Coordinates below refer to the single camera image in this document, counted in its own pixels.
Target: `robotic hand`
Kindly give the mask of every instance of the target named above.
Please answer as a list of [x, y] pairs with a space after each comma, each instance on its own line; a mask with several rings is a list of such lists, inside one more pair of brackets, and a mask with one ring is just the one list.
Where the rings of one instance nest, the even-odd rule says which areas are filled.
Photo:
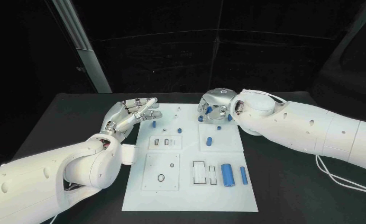
[[77, 144], [0, 167], [0, 223], [41, 223], [114, 182], [136, 146], [121, 145], [136, 123], [160, 118], [157, 98], [117, 102], [101, 132]]
[[263, 135], [288, 148], [317, 155], [317, 161], [320, 155], [329, 156], [366, 168], [363, 121], [245, 89], [241, 94], [225, 88], [208, 91], [198, 111], [205, 112], [203, 120], [219, 120], [229, 114], [247, 133]]

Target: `white board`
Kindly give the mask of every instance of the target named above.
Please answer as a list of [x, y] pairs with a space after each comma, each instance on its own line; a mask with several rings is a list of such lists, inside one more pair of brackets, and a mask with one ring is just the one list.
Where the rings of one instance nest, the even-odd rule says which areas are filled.
[[[130, 170], [123, 211], [257, 212], [235, 122], [199, 122], [198, 104], [160, 104], [159, 110], [163, 118], [156, 128], [153, 121], [140, 125], [137, 163]], [[206, 146], [208, 136], [214, 138], [212, 148]], [[222, 164], [232, 166], [234, 187], [224, 186]], [[242, 183], [241, 166], [248, 185]]]

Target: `black table surface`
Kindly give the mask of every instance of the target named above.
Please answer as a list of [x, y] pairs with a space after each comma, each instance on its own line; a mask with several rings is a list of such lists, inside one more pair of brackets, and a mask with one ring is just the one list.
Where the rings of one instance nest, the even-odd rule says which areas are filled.
[[[316, 105], [307, 92], [276, 94]], [[85, 141], [100, 132], [116, 102], [139, 97], [198, 103], [202, 93], [56, 95], [15, 159]], [[258, 212], [121, 211], [130, 174], [130, 166], [123, 165], [114, 184], [61, 213], [54, 223], [365, 223], [366, 194], [332, 181], [314, 155], [239, 131]], [[139, 126], [124, 143], [136, 143], [137, 133]], [[365, 184], [363, 168], [333, 158], [323, 160], [333, 174]]]

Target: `white cable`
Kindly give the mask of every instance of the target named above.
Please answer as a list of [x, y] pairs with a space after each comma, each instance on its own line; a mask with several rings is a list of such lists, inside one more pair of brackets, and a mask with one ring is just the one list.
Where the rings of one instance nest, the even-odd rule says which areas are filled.
[[264, 94], [264, 95], [276, 97], [283, 103], [286, 103], [286, 100], [283, 98], [274, 96], [273, 94], [270, 94], [267, 92], [258, 91], [258, 90], [247, 90], [247, 89], [244, 89], [241, 93], [260, 93], [260, 94]]
[[[58, 214], [56, 214], [56, 216], [58, 216]], [[52, 219], [52, 221], [51, 221], [51, 223], [49, 223], [49, 224], [52, 224], [52, 223], [54, 223], [56, 216], [54, 217], [54, 219]]]
[[[320, 167], [320, 165], [319, 165], [319, 159], [320, 159], [320, 162], [322, 162], [323, 167], [324, 167], [326, 170], [323, 170], [322, 167]], [[362, 186], [361, 184], [352, 182], [350, 180], [348, 180], [348, 179], [345, 179], [345, 178], [342, 178], [342, 177], [339, 177], [339, 176], [336, 176], [336, 175], [333, 175], [333, 174], [330, 173], [330, 171], [329, 171], [329, 169], [327, 169], [327, 167], [326, 167], [326, 164], [324, 164], [324, 162], [323, 162], [323, 160], [322, 160], [322, 158], [320, 158], [319, 155], [316, 155], [316, 162], [317, 162], [319, 169], [320, 169], [326, 174], [329, 174], [332, 180], [333, 180], [339, 185], [342, 185], [342, 186], [345, 186], [345, 187], [348, 187], [348, 188], [350, 188], [350, 189], [355, 189], [355, 190], [359, 190], [359, 191], [366, 192], [366, 187], [365, 187], [365, 186]], [[336, 179], [335, 179], [333, 177], [336, 177], [336, 178], [339, 178], [340, 180], [346, 181], [348, 183], [352, 183], [353, 185], [356, 185], [356, 186], [365, 188], [365, 190], [361, 189], [361, 188], [356, 188], [356, 187], [353, 187], [353, 186], [349, 186], [349, 185], [346, 185], [346, 184], [343, 184], [343, 183], [340, 183], [339, 181], [336, 181]]]

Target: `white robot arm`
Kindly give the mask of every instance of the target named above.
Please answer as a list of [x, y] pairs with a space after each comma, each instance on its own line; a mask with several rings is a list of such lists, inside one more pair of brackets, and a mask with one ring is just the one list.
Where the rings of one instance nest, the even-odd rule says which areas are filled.
[[156, 98], [117, 102], [101, 132], [77, 144], [0, 167], [0, 223], [41, 223], [114, 182], [136, 146], [121, 145], [136, 123], [160, 118]]
[[242, 130], [263, 135], [288, 148], [329, 156], [366, 168], [366, 122], [326, 109], [286, 101], [261, 91], [216, 88], [202, 97], [203, 119], [219, 120], [229, 113]]

